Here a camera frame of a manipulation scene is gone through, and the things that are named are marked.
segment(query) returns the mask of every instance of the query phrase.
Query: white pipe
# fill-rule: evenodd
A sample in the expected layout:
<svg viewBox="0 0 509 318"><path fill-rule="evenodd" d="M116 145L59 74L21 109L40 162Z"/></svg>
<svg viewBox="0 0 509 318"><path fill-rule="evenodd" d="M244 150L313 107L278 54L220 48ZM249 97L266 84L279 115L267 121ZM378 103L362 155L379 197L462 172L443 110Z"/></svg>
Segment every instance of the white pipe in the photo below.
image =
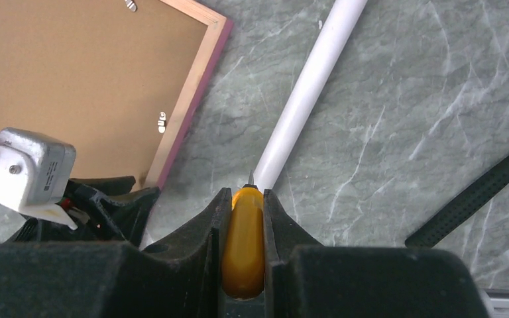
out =
<svg viewBox="0 0 509 318"><path fill-rule="evenodd" d="M272 189L367 0L336 0L256 165L254 183Z"/></svg>

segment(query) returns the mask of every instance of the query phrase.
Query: black handle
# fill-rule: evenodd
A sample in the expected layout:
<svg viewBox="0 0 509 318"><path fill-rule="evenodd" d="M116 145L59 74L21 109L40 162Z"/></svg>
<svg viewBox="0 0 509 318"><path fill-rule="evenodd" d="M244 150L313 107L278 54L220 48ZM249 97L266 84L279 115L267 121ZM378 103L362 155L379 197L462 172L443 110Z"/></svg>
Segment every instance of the black handle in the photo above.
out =
<svg viewBox="0 0 509 318"><path fill-rule="evenodd" d="M509 184L509 155L463 190L405 240L407 247L433 247Z"/></svg>

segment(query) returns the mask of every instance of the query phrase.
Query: marble floor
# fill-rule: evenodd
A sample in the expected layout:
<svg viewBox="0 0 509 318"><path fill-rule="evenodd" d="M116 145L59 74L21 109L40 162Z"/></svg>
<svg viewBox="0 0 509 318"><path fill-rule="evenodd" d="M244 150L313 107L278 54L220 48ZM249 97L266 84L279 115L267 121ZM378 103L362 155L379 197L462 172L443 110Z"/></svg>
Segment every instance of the marble floor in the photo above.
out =
<svg viewBox="0 0 509 318"><path fill-rule="evenodd" d="M333 0L204 3L235 28L152 240L246 182ZM370 0L274 190L323 244L403 246L508 153L509 0ZM0 240L20 224L0 207ZM509 185L437 248L480 287L509 288Z"/></svg>

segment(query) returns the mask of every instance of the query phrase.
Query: screw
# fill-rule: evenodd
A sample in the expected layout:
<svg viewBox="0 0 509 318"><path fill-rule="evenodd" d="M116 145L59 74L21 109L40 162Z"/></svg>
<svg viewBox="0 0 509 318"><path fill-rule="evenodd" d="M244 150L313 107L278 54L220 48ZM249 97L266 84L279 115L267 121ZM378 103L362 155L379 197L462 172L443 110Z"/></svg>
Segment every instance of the screw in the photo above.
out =
<svg viewBox="0 0 509 318"><path fill-rule="evenodd" d="M9 167L9 173L10 174L18 174L21 171L21 167L18 165L10 166Z"/></svg>

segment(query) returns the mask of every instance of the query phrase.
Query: orange screwdriver handle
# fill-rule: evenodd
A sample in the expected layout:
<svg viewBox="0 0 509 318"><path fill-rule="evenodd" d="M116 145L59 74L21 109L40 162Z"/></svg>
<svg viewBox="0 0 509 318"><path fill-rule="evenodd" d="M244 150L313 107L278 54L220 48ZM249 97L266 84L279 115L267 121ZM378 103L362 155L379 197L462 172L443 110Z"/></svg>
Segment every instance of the orange screwdriver handle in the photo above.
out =
<svg viewBox="0 0 509 318"><path fill-rule="evenodd" d="M233 298L254 298L264 289L262 205L262 193L253 187L233 196L221 262L221 286Z"/></svg>

